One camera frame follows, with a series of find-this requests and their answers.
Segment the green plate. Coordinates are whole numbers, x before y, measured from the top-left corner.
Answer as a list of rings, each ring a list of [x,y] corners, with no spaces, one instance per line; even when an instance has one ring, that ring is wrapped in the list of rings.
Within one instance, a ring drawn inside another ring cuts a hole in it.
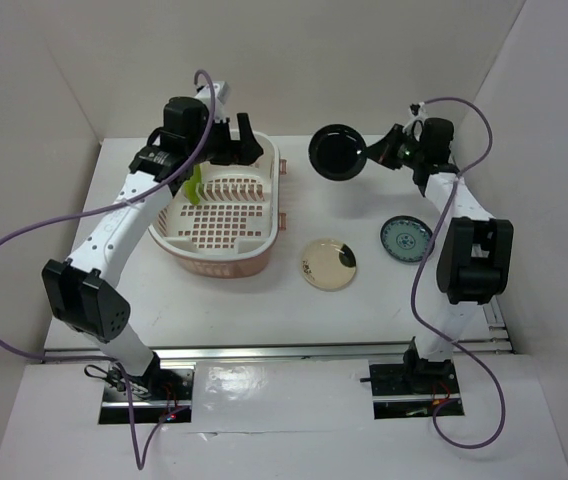
[[[200,204],[198,187],[201,184],[201,181],[202,181],[201,167],[199,165],[195,165],[191,177],[188,180],[186,180],[182,185],[184,196],[190,202],[191,205]]]

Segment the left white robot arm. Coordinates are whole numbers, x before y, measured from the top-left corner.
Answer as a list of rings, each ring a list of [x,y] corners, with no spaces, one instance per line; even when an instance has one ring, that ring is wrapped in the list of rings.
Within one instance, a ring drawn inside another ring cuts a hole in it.
[[[145,231],[196,165],[248,166],[262,155],[248,114],[238,114],[237,127],[233,135],[230,122],[216,118],[213,104],[191,97],[170,99],[162,125],[134,156],[108,212],[65,260],[50,260],[43,267],[54,318],[120,363],[127,372],[127,389],[140,399],[160,390],[159,361],[130,326],[131,307],[117,285]]]

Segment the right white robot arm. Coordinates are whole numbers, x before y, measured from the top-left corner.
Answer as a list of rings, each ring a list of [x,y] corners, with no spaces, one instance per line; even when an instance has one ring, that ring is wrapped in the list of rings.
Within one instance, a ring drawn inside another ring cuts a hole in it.
[[[426,331],[411,341],[400,369],[404,387],[422,392],[450,378],[461,334],[481,306],[504,292],[514,227],[480,205],[462,170],[451,162],[452,123],[441,118],[415,122],[420,133],[396,124],[365,155],[389,169],[409,168],[422,196],[440,214],[432,230],[443,238],[435,281],[446,303],[434,319],[419,321]]]

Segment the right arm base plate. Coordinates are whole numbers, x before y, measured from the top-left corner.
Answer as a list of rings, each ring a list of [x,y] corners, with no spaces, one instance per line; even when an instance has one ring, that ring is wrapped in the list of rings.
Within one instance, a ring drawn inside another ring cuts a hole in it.
[[[454,369],[442,377],[410,377],[400,364],[370,364],[359,379],[370,387],[376,420],[463,416]]]

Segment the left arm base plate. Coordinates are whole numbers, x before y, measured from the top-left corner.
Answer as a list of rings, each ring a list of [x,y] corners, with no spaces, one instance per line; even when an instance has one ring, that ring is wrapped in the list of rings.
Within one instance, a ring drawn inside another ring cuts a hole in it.
[[[131,383],[134,421],[136,424],[154,424],[161,417],[169,415],[168,424],[190,423],[192,416],[192,395],[195,367],[180,365],[172,372],[181,379],[178,386],[164,384],[158,393]],[[98,423],[100,425],[124,425],[129,423],[128,394],[120,373],[115,369],[108,372],[110,378],[102,376],[104,383]]]

